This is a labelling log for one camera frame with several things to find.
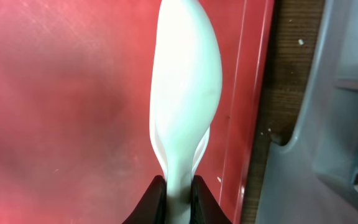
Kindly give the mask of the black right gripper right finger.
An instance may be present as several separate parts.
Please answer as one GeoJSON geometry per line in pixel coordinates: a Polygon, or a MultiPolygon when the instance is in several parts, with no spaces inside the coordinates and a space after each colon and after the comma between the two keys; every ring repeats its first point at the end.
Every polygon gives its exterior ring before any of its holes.
{"type": "Polygon", "coordinates": [[[191,184],[190,224],[231,224],[200,175],[191,184]]]}

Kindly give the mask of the white plastic fork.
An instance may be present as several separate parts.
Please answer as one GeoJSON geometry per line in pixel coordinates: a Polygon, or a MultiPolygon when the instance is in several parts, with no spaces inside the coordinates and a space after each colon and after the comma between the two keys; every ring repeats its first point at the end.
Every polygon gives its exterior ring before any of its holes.
{"type": "MultiPolygon", "coordinates": [[[[160,140],[160,137],[158,135],[158,132],[157,132],[154,124],[149,126],[149,134],[150,134],[150,141],[152,144],[152,148],[153,148],[154,153],[157,157],[157,160],[162,168],[163,176],[166,179],[167,178],[167,168],[168,168],[167,157],[166,157],[164,147],[162,145],[162,142],[160,140]]],[[[195,155],[193,157],[193,163],[192,163],[192,171],[191,171],[192,177],[194,177],[195,172],[198,168],[198,165],[199,165],[199,163],[204,155],[204,152],[207,148],[207,145],[209,142],[209,135],[210,135],[210,128],[207,129],[203,138],[201,139],[201,141],[199,142],[199,144],[196,148],[195,155]]]]}

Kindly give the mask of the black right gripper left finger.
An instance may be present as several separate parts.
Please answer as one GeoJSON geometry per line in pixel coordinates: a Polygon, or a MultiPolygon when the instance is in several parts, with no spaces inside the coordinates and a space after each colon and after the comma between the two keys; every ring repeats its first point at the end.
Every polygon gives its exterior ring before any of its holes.
{"type": "Polygon", "coordinates": [[[122,224],[164,224],[166,215],[167,185],[156,175],[132,213],[122,224]]]}

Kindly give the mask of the white plastic spoon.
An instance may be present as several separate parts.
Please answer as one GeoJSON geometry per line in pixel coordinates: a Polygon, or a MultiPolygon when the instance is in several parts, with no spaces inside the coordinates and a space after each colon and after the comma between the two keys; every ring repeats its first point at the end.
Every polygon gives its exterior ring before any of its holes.
{"type": "Polygon", "coordinates": [[[193,157],[223,88],[218,41],[199,1],[163,0],[150,90],[149,126],[167,157],[166,223],[189,223],[193,157]]]}

